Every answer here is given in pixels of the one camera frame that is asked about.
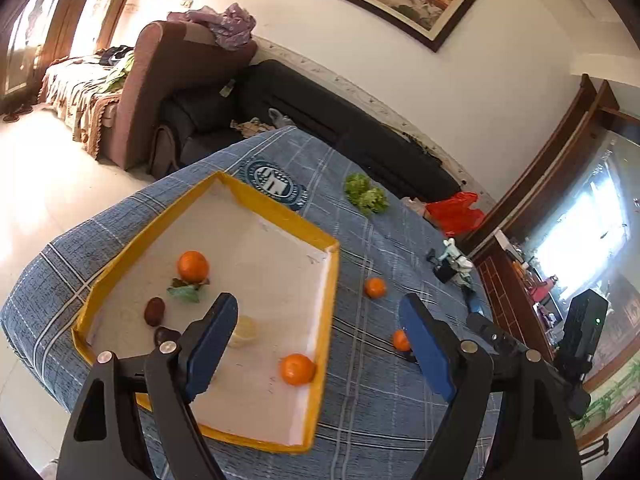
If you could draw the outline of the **dark purple plum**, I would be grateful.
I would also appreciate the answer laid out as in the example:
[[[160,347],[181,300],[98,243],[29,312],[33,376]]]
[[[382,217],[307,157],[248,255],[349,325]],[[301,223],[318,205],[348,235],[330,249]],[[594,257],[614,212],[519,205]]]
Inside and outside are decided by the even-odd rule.
[[[173,341],[177,342],[181,337],[181,333],[178,330],[172,330],[165,326],[157,326],[154,330],[153,340],[154,346],[159,347],[163,342]]]

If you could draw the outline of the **dark red date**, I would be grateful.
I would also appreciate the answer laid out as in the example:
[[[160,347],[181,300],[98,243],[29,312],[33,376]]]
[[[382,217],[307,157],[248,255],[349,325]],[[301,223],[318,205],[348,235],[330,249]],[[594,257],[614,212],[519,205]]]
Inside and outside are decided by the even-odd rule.
[[[144,322],[151,327],[160,326],[165,315],[165,301],[160,297],[151,298],[143,312]]]

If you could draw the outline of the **pale sugarcane chunk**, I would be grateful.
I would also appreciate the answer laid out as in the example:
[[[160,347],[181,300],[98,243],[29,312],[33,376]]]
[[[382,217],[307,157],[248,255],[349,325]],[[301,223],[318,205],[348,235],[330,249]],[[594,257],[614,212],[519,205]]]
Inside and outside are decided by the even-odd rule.
[[[228,341],[230,348],[242,348],[254,342],[257,338],[257,323],[254,318],[239,315],[235,328]]]

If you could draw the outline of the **tangerine with green leaf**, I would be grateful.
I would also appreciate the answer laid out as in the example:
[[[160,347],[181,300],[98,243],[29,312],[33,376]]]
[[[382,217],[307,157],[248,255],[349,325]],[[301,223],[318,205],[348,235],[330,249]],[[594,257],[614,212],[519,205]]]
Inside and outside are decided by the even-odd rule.
[[[196,250],[184,252],[177,261],[178,276],[171,281],[167,292],[170,296],[197,304],[200,290],[209,284],[209,263]]]

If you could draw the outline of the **small tangerine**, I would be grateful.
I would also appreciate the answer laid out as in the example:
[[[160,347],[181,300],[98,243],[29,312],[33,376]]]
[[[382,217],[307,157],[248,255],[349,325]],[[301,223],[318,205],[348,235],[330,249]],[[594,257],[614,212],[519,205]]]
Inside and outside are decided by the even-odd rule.
[[[370,299],[378,299],[386,295],[387,286],[382,278],[375,276],[364,282],[363,291]]]

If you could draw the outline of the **large orange tangerine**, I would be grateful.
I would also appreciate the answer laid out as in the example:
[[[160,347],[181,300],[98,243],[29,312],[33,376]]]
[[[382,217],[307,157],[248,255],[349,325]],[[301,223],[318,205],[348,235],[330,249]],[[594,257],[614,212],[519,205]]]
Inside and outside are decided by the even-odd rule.
[[[300,353],[292,353],[280,361],[280,377],[290,386],[307,385],[314,380],[316,363],[308,356]]]

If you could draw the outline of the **black smartphone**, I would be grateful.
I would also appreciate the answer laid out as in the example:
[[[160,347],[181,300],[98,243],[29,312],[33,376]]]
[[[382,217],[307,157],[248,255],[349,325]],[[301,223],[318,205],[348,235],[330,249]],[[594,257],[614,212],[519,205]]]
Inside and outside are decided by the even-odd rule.
[[[464,286],[462,288],[464,301],[469,313],[484,314],[483,303],[480,301],[480,297],[472,288]]]

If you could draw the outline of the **blue plaid tablecloth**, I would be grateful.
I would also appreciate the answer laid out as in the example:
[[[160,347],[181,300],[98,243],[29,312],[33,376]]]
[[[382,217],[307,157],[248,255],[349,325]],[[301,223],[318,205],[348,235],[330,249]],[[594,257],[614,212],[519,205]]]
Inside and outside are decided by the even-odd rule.
[[[26,266],[1,311],[1,326],[40,385],[72,408],[89,371],[72,326],[93,283],[124,246],[189,188],[217,171],[238,179],[253,160],[271,162],[307,192],[300,214],[341,245],[328,378],[316,438],[302,455],[272,455],[212,442],[230,479],[408,479],[432,442],[446,402],[416,364],[394,351],[399,301],[418,295],[435,318],[468,336],[468,309],[441,283],[426,253],[442,237],[399,200],[366,217],[343,192],[356,162],[302,130],[258,134],[164,177],[47,244]],[[386,295],[370,299],[368,278]]]

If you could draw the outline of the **black pen holder box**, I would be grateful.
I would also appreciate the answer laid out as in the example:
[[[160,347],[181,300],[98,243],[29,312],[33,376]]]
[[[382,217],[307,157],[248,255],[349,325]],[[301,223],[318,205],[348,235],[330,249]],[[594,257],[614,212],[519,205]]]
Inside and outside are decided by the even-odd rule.
[[[444,260],[435,259],[433,273],[441,283],[448,283],[458,273],[458,271],[450,264],[447,258]]]

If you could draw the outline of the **small black clip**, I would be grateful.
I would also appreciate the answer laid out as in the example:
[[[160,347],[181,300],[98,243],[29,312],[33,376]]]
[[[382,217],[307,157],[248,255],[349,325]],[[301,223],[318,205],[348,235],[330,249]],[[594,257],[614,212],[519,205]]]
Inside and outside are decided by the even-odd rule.
[[[426,256],[425,256],[425,259],[426,259],[428,262],[430,262],[431,264],[436,264],[436,263],[437,263],[437,256],[436,256],[436,252],[434,251],[434,249],[433,249],[433,248],[431,248],[431,249],[427,252],[427,254],[426,254]]]

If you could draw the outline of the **yellow cardboard tray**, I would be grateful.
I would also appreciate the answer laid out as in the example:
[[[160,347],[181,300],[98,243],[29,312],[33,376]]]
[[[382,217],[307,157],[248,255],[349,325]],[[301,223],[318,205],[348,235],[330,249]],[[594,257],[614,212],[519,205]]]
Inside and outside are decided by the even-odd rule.
[[[155,350],[144,312],[164,303],[204,436],[268,453],[314,444],[328,367],[340,245],[250,185],[215,172],[109,263],[72,338],[89,363]]]

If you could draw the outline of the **red plastic bag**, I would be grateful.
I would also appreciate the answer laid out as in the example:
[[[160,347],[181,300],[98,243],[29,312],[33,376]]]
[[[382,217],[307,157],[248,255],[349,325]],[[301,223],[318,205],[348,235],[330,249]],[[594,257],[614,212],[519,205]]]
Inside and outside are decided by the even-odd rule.
[[[474,204],[478,195],[473,192],[459,192],[446,200],[425,205],[427,218],[437,226],[446,237],[456,237],[477,229],[485,214]]]

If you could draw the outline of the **green lettuce bunch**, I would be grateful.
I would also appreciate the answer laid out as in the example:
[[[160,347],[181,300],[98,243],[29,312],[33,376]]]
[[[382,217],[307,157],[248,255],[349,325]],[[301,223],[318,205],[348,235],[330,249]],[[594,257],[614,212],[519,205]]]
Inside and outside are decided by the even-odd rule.
[[[362,214],[382,214],[388,208],[388,199],[382,188],[372,184],[366,174],[350,174],[344,182],[344,193]]]

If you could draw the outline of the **patterned covered couch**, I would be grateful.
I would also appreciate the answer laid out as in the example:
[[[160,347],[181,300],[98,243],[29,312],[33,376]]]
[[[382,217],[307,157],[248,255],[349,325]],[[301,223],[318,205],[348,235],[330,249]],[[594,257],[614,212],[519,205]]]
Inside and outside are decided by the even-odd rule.
[[[73,140],[97,158],[102,132],[114,126],[132,66],[134,48],[128,46],[56,60],[44,73],[37,103],[53,110],[70,129]]]

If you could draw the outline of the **wooden glass door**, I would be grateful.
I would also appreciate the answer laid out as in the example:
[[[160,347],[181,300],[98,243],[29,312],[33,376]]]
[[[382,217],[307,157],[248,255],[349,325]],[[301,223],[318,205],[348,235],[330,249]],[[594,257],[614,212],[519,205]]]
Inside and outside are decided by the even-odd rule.
[[[108,47],[126,0],[27,0],[1,26],[1,120],[32,112],[44,72]]]

